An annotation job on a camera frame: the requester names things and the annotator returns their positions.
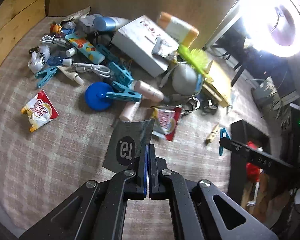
pile of objects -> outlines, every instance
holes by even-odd
[[[28,66],[35,78],[40,79],[38,88],[58,72],[81,86],[84,80],[79,73],[91,72],[102,78],[102,82],[93,83],[85,92],[85,101],[91,109],[105,111],[113,100],[126,101],[119,119],[132,122],[141,100],[150,99],[160,105],[153,107],[154,134],[171,141],[178,119],[200,107],[202,87],[206,93],[202,104],[205,111],[216,109],[219,104],[229,105],[228,98],[214,90],[214,80],[208,74],[214,64],[209,62],[203,50],[189,50],[199,35],[190,24],[164,12],[157,23],[145,15],[130,21],[100,14],[88,16],[89,12],[90,7],[69,15],[60,23],[53,22],[50,33],[40,40],[42,44],[29,50]],[[50,55],[52,46],[60,51],[57,56]],[[117,57],[112,50],[115,48],[126,58]],[[128,70],[132,61],[154,78],[164,73],[159,88],[171,76],[175,93],[167,96],[149,84],[135,80]],[[47,99],[41,100],[40,93]],[[58,115],[43,90],[23,108],[22,113],[28,115],[33,126],[31,131],[53,120],[53,113],[54,118]]]

metal screw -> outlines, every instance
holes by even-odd
[[[208,181],[207,179],[202,179],[202,180],[200,180],[199,183],[202,187],[210,187],[210,185],[211,185],[211,182]]]
[[[130,176],[134,175],[134,171],[133,171],[133,170],[125,170],[125,171],[124,171],[124,174],[125,174],[126,176],[130,177]]]
[[[169,176],[172,174],[172,171],[170,171],[169,169],[164,169],[161,171],[162,175],[164,176]]]
[[[97,185],[97,183],[94,180],[89,180],[86,182],[86,187],[93,188]]]

light blue cap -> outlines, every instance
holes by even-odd
[[[103,16],[96,17],[93,20],[93,25],[100,32],[112,32],[116,28],[116,23],[112,18]]]

black oval logo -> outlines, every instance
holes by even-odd
[[[125,136],[117,143],[117,161],[123,166],[128,166],[136,151],[134,140],[130,136]]]

white cable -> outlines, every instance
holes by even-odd
[[[73,63],[73,66],[75,67],[75,70],[79,73],[93,72],[100,77],[110,77],[110,68],[108,68],[107,66],[86,63]]]
[[[52,37],[47,34],[45,34],[40,41],[44,44],[57,44],[67,49],[71,46],[70,43],[65,39]]]

